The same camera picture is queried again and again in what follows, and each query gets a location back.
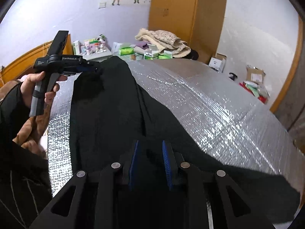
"silver reflective mat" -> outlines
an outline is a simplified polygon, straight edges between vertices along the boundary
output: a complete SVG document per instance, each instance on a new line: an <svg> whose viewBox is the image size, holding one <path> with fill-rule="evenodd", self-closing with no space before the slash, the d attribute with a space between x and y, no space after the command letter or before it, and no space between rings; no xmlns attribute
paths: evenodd
<svg viewBox="0 0 305 229"><path fill-rule="evenodd" d="M305 157L264 104L237 83L187 59L128 61L128 65L137 83L171 110L204 152L224 164L282 174L292 187L303 191ZM71 77L61 86L48 136L53 194L72 176L68 146Z"/></svg>

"white label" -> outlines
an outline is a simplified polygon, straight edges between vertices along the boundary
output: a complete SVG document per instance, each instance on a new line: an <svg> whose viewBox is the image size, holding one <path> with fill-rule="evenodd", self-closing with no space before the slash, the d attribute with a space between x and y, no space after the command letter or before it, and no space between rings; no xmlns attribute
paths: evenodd
<svg viewBox="0 0 305 229"><path fill-rule="evenodd" d="M251 81L262 83L263 75L262 74L251 74Z"/></svg>

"black garment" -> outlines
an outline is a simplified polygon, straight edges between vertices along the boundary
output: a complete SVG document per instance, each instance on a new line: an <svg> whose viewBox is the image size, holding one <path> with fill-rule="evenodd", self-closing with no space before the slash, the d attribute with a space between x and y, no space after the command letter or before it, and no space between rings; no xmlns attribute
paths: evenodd
<svg viewBox="0 0 305 229"><path fill-rule="evenodd" d="M52 199L48 162L12 141L28 119L16 85L0 107L0 224L1 228L28 228Z"/></svg>
<svg viewBox="0 0 305 229"><path fill-rule="evenodd" d="M101 63L97 74L82 73L74 83L70 116L73 172L98 171L117 162L135 139L171 142L174 151L201 170L228 173L272 223L293 220L300 194L284 177L224 166L205 154L175 116L137 85L128 65L112 57ZM162 156L161 144L149 147L143 157L164 171L154 161Z"/></svg>

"black jacket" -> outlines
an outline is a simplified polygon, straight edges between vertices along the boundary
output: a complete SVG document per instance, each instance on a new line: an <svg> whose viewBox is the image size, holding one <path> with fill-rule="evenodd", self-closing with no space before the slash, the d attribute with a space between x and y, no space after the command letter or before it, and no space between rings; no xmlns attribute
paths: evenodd
<svg viewBox="0 0 305 229"><path fill-rule="evenodd" d="M21 84L0 106L0 222L1 228L28 228L52 199L48 162L12 141L29 118Z"/></svg>

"wooden wardrobe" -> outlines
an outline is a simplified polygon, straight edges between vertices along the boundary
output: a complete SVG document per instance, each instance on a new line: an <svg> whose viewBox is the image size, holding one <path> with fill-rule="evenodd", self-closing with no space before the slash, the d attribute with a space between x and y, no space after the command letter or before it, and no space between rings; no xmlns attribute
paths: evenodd
<svg viewBox="0 0 305 229"><path fill-rule="evenodd" d="M217 51L227 0L152 0L149 30L176 34L208 63Z"/></svg>

